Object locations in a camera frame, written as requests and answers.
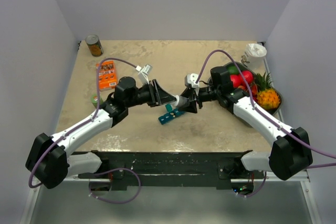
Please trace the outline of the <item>white vitamin pill bottle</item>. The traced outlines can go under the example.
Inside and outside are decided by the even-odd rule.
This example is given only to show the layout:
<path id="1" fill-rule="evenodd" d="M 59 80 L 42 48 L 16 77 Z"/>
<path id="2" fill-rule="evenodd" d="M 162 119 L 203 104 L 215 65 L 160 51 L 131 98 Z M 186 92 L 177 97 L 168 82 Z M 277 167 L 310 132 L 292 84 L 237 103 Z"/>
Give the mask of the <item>white vitamin pill bottle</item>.
<path id="1" fill-rule="evenodd" d="M 188 98 L 186 98 L 186 97 L 182 97 L 182 96 L 180 96 L 180 95 L 177 95 L 177 96 L 176 96 L 176 101 L 174 101 L 174 102 L 172 103 L 172 105 L 173 105 L 175 108 L 182 108 L 182 107 L 188 105 L 188 103 L 189 103 Z"/>

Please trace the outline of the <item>teal weekly pill organizer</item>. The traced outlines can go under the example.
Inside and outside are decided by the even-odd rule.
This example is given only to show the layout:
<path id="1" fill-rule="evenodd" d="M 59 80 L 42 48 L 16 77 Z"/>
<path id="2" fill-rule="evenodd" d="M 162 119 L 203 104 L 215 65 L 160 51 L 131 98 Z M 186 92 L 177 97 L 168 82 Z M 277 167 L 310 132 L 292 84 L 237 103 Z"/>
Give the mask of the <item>teal weekly pill organizer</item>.
<path id="1" fill-rule="evenodd" d="M 167 124 L 185 113 L 185 111 L 180 111 L 178 108 L 173 108 L 170 104 L 166 104 L 165 108 L 166 113 L 158 117 L 158 121 L 161 125 Z"/>

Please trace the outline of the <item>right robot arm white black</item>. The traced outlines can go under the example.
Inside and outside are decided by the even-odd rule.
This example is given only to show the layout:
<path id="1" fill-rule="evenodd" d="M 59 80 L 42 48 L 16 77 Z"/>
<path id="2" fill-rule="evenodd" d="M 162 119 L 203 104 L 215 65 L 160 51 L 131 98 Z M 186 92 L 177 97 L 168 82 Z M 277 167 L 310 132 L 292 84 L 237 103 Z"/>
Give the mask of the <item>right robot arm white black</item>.
<path id="1" fill-rule="evenodd" d="M 269 153 L 245 153 L 234 165 L 237 177 L 246 178 L 252 171 L 259 170 L 287 180 L 312 164 L 308 133 L 301 127 L 294 129 L 277 120 L 255 103 L 246 91 L 235 88 L 226 67 L 211 69 L 211 83 L 207 87 L 199 86 L 198 77 L 196 73 L 185 77 L 182 111 L 197 113 L 204 102 L 218 101 L 221 107 L 256 129 L 271 146 Z"/>

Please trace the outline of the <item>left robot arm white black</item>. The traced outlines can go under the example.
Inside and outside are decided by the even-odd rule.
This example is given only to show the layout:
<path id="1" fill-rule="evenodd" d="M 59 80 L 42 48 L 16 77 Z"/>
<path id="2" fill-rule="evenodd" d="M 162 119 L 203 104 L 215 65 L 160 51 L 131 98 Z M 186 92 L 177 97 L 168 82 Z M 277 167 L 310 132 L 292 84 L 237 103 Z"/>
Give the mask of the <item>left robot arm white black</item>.
<path id="1" fill-rule="evenodd" d="M 59 185 L 68 176 L 72 153 L 94 136 L 120 123 L 128 116 L 130 107 L 145 103 L 150 107 L 177 106 L 181 100 L 178 95 L 164 91 L 156 80 L 137 88 L 132 77 L 121 78 L 114 93 L 91 115 L 52 136 L 41 133 L 34 139 L 25 164 L 30 171 L 29 187 L 44 185 L 52 189 Z"/>

